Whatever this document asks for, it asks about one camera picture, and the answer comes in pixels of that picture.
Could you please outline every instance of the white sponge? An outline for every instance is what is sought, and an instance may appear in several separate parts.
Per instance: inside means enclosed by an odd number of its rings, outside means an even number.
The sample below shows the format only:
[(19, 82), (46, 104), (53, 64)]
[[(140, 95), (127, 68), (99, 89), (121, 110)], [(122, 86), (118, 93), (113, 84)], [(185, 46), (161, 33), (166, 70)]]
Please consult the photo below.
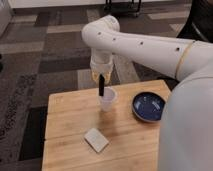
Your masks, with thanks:
[(84, 138), (97, 153), (101, 152), (109, 144), (109, 141), (95, 128), (89, 130)]

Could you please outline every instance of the blue bowl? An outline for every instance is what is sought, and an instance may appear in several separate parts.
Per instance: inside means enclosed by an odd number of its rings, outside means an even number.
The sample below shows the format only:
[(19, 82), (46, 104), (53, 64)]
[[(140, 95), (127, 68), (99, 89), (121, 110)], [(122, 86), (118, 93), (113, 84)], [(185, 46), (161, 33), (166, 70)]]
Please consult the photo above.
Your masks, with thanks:
[(142, 92), (136, 95), (132, 102), (132, 110), (136, 117), (145, 122), (161, 120), (165, 101), (157, 94)]

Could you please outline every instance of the gray carpet tile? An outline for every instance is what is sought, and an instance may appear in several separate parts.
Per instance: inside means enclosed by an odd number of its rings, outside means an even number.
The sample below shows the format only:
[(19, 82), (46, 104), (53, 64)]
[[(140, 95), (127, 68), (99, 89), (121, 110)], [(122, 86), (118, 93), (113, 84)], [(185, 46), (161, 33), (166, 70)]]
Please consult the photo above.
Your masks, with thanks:
[(44, 41), (46, 29), (34, 27), (34, 23), (10, 24), (0, 39), (0, 44)]
[(50, 53), (50, 52), (43, 52), (42, 53), (42, 61), (54, 61), (54, 60), (64, 60), (64, 59), (71, 59), (71, 58), (87, 58), (91, 57), (91, 50), (90, 48), (74, 48), (67, 50), (66, 53)]
[(1, 78), (0, 79), (0, 125), (5, 122), (4, 115), (7, 110), (8, 103), (12, 98), (12, 94), (16, 88), (16, 82), (18, 78)]
[(124, 57), (114, 58), (115, 68), (121, 84), (139, 82), (140, 79), (135, 71), (132, 61)]
[(40, 12), (35, 22), (35, 27), (48, 26), (50, 20), (50, 12)]
[(37, 74), (40, 59), (41, 53), (6, 54), (2, 59), (4, 70), (0, 74), (0, 78)]
[(47, 106), (50, 94), (77, 89), (77, 71), (39, 74), (31, 107)]
[(43, 50), (43, 48), (44, 48), (44, 42), (0, 44), (1, 54), (41, 52)]
[(54, 33), (47, 34), (43, 53), (69, 56), (69, 53), (72, 53), (72, 49), (85, 47), (81, 32)]
[(151, 20), (146, 14), (138, 18), (119, 18), (121, 31), (126, 33), (148, 34), (155, 32), (168, 32), (171, 27), (162, 20)]
[(61, 25), (61, 10), (51, 11), (49, 21), (47, 21), (49, 26)]
[(46, 117), (47, 106), (29, 110), (19, 161), (43, 156)]
[(35, 75), (18, 79), (6, 112), (1, 116), (0, 165), (18, 161), (35, 81)]
[(78, 89), (97, 88), (98, 85), (92, 80), (91, 69), (78, 70)]
[(48, 26), (47, 33), (80, 32), (85, 24)]
[(1, 171), (40, 171), (42, 168), (42, 158), (25, 160), (0, 166)]
[(71, 58), (65, 60), (42, 61), (39, 73), (63, 72), (90, 68), (90, 57)]
[(36, 15), (36, 14), (34, 14), (34, 15), (15, 15), (15, 16), (13, 16), (10, 23), (27, 23), (27, 22), (35, 23), (37, 16), (38, 15)]
[(84, 8), (81, 10), (67, 10), (61, 12), (61, 25), (87, 24), (88, 18)]
[(134, 63), (134, 66), (135, 66), (135, 70), (141, 81), (156, 80), (158, 77), (164, 77), (164, 75), (162, 75), (158, 72), (155, 72), (143, 65)]

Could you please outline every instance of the black marker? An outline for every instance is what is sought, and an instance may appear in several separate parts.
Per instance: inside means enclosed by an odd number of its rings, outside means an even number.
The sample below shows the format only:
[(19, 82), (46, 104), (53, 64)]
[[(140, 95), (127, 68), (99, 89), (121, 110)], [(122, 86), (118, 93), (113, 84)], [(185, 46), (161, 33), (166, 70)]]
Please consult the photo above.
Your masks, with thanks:
[(101, 74), (99, 76), (99, 96), (104, 96), (104, 84), (105, 84), (105, 78)]

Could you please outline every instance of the floor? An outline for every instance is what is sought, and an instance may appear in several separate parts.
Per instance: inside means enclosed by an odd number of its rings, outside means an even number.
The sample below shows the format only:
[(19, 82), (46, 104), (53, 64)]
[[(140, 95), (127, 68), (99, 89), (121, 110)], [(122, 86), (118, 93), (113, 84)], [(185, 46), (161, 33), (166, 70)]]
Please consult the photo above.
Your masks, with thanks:
[[(90, 49), (81, 29), (101, 16), (103, 6), (16, 9), (0, 38), (0, 170), (41, 170), (48, 96), (96, 87)], [(120, 17), (121, 31), (176, 37), (190, 1), (144, 3), (138, 18)], [(110, 85), (154, 80), (163, 75), (115, 58)], [(172, 89), (177, 83), (167, 81)]]

